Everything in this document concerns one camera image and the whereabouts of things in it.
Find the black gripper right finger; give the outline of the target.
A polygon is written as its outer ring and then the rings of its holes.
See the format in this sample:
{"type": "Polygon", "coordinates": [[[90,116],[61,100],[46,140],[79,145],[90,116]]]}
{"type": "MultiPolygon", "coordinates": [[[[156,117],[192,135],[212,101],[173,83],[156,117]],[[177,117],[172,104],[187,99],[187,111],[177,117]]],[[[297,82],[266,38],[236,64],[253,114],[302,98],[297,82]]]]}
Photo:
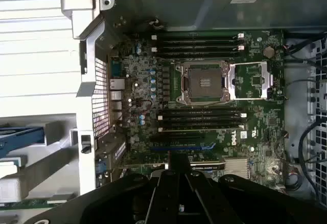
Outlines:
{"type": "Polygon", "coordinates": [[[326,223],[326,210],[237,175],[214,181],[193,170],[185,153],[179,169],[202,208],[205,223],[326,223]]]}

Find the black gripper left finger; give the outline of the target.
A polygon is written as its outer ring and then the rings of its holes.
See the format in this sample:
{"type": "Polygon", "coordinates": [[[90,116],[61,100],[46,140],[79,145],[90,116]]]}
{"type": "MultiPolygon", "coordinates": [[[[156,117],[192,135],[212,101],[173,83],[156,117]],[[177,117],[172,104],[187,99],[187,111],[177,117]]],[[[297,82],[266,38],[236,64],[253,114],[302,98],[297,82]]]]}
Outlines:
{"type": "Polygon", "coordinates": [[[179,211],[179,155],[151,178],[130,174],[34,217],[35,223],[174,223],[179,211]]]}

